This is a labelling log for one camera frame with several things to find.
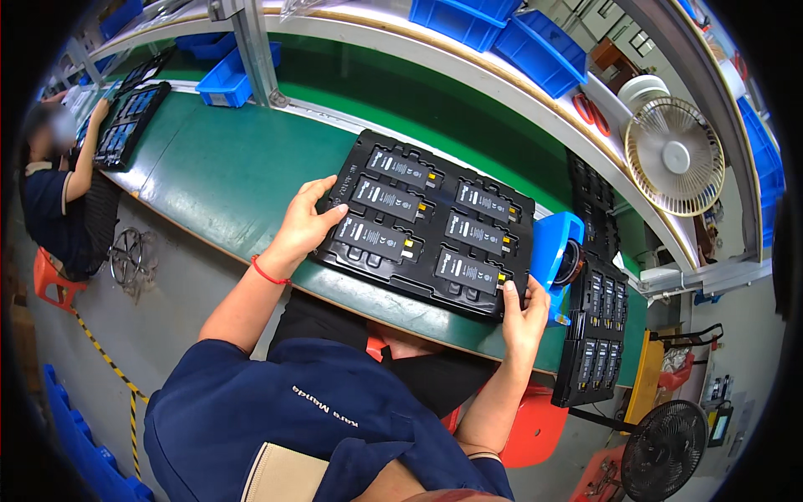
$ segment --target white shelf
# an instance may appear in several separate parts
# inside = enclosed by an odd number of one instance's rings
[[[478,53],[408,21],[409,5],[404,3],[377,6],[370,0],[356,0],[282,23],[279,23],[280,5],[279,0],[263,2],[268,32],[331,39],[394,55],[438,71],[515,110],[567,145],[604,177],[653,229],[681,270],[691,271],[699,266],[691,220],[656,210],[643,197],[626,174],[622,139],[615,130],[610,137],[604,137],[596,126],[589,127],[572,104],[575,92],[553,100],[499,56]],[[168,23],[134,27],[117,35],[93,52],[91,59],[96,61],[161,39],[231,30],[229,21],[208,19],[204,2],[189,4]]]

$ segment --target fan grille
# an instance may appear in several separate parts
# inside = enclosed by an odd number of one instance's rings
[[[647,414],[622,455],[622,486],[636,502],[665,500],[694,474],[708,442],[703,411],[669,401]]]
[[[659,159],[660,145],[677,140],[689,149],[689,170],[675,174]],[[660,210],[696,216],[714,205],[725,182],[722,146],[714,129],[694,105],[675,97],[645,104],[625,132],[630,177]]]

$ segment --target scissors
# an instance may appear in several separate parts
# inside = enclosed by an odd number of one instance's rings
[[[574,103],[574,108],[583,120],[585,120],[586,124],[596,124],[602,136],[610,137],[608,121],[602,116],[600,109],[597,108],[594,102],[587,98],[583,92],[576,94],[572,98],[572,103]]]

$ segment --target red string bracelet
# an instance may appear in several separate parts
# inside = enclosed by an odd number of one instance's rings
[[[265,272],[263,272],[263,271],[262,271],[262,269],[261,269],[261,268],[259,268],[259,265],[257,265],[257,264],[256,264],[256,259],[257,259],[258,257],[259,257],[259,255],[253,255],[253,256],[251,256],[251,265],[254,265],[254,270],[256,270],[256,271],[257,271],[257,272],[258,272],[258,273],[259,273],[259,274],[260,274],[262,277],[264,277],[265,279],[267,279],[267,280],[271,281],[273,284],[292,284],[292,282],[291,282],[289,279],[279,279],[279,280],[276,280],[276,279],[274,279],[273,277],[270,277],[270,276],[269,276],[268,274],[266,274]]]

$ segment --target navy shirt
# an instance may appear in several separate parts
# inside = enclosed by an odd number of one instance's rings
[[[25,224],[31,238],[64,263],[69,271],[86,271],[92,243],[84,226],[84,198],[67,202],[71,171],[53,169],[50,162],[26,167]]]
[[[426,490],[471,488],[513,500],[498,460],[469,460],[395,375],[334,341],[285,340],[267,361],[225,341],[200,341],[145,412],[145,450],[173,502],[239,500],[265,442],[329,461],[315,502],[359,496],[392,459]]]

